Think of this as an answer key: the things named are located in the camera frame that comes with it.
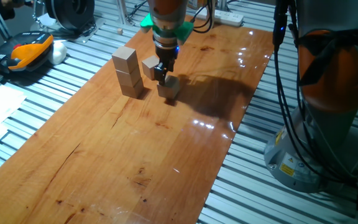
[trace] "cable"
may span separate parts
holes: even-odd
[[[205,6],[201,7],[196,14],[193,16],[193,18],[190,20],[191,23],[194,23],[194,21],[196,20],[196,17],[198,16],[198,14],[208,5],[208,2],[205,4]]]
[[[241,1],[238,1],[238,0],[231,0],[231,1],[228,1],[227,3],[226,3],[226,10],[228,11],[228,12],[231,12],[231,10],[229,9],[229,6],[227,6],[229,3],[232,3],[232,2],[241,2]]]
[[[134,14],[135,14],[135,13],[140,9],[140,7],[142,7],[146,2],[147,2],[147,0],[145,0],[145,1],[142,2],[142,3],[136,4],[135,7],[134,7],[134,10],[132,10],[132,12],[128,14],[128,16],[129,16],[130,18],[132,18],[132,16],[134,16]]]
[[[340,180],[336,180],[336,179],[332,179],[330,177],[326,177],[325,175],[321,174],[320,172],[318,172],[317,170],[312,168],[306,162],[306,160],[301,155],[299,149],[297,148],[297,146],[295,144],[295,141],[293,139],[293,136],[292,136],[292,134],[296,135],[296,131],[292,132],[292,128],[290,128],[290,125],[288,124],[287,115],[285,114],[285,109],[284,109],[284,107],[285,107],[284,105],[287,105],[287,107],[288,107],[288,104],[287,104],[287,100],[285,98],[284,90],[282,88],[280,71],[279,71],[279,67],[278,67],[278,46],[276,46],[275,50],[274,50],[274,64],[275,64],[275,71],[276,71],[278,101],[279,101],[279,104],[280,104],[280,108],[281,108],[281,112],[282,112],[282,116],[283,116],[283,119],[284,119],[285,127],[287,129],[288,136],[290,137],[291,143],[292,143],[296,153],[298,154],[298,156],[301,159],[301,161],[305,164],[305,166],[307,166],[307,168],[309,168],[315,174],[319,175],[320,177],[324,177],[325,179],[328,179],[328,180],[333,181],[333,182],[341,182]],[[288,114],[288,120],[290,120],[290,122],[291,122],[291,115],[289,114],[289,111],[287,111],[287,114]]]
[[[199,34],[205,34],[205,33],[209,32],[212,28],[212,23],[213,23],[213,17],[211,16],[213,13],[212,12],[212,0],[207,0],[206,6],[208,7],[208,12],[209,12],[209,17],[207,19],[207,22],[209,22],[209,27],[208,27],[208,29],[206,29],[204,31],[199,31],[199,30],[193,29],[194,32],[197,32]]]

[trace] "wooden cube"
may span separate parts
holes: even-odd
[[[174,99],[180,89],[178,77],[167,75],[165,77],[165,85],[157,84],[158,95],[166,99]]]
[[[129,96],[132,98],[138,98],[144,89],[142,79],[140,79],[133,87],[125,86],[125,85],[120,85],[120,87],[121,87],[121,92],[124,96]]]
[[[131,73],[139,66],[135,49],[119,47],[112,55],[116,70]]]
[[[160,59],[156,56],[151,56],[142,62],[143,73],[147,78],[154,80],[154,67],[160,63]]]
[[[142,79],[142,77],[140,76],[139,66],[135,68],[135,70],[131,73],[126,73],[119,70],[116,70],[116,72],[120,85],[133,87],[140,79]]]

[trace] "power strip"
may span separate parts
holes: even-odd
[[[206,8],[204,8],[198,14],[197,18],[206,20],[206,15],[207,15],[207,10],[206,10]],[[241,26],[243,18],[244,18],[244,16],[242,16],[242,15],[238,15],[238,14],[231,13],[231,12],[215,10],[215,22],[220,23],[220,24],[239,27],[239,26]]]

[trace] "yellow warning label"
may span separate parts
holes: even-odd
[[[291,167],[285,165],[284,163],[281,164],[280,170],[283,171],[284,173],[290,175],[291,177],[293,176],[294,169],[292,169]]]

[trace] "wooden table surface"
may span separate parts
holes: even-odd
[[[151,32],[126,46],[155,54]],[[0,223],[194,223],[272,51],[261,30],[192,33],[176,101],[144,75],[122,96],[110,60],[0,168]]]

